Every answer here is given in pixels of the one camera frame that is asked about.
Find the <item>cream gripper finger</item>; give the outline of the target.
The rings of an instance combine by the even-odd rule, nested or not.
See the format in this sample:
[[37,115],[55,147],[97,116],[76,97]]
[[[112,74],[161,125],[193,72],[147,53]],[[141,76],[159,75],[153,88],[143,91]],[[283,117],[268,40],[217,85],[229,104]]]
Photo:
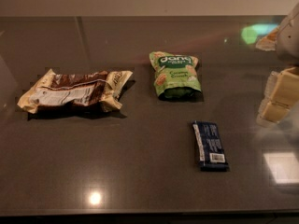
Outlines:
[[280,123],[289,113],[290,109],[269,99],[263,99],[258,109],[256,122],[263,127],[270,127]]
[[299,101],[299,67],[272,72],[267,80],[264,96],[272,103],[293,106]]

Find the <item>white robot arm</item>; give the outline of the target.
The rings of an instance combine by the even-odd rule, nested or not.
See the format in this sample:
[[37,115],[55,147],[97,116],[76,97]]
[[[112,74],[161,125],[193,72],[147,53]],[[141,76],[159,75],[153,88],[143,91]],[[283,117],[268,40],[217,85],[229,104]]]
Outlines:
[[256,121],[269,127],[281,122],[299,102],[299,4],[257,42],[256,48],[274,51],[289,66],[281,72],[272,71],[265,85]]

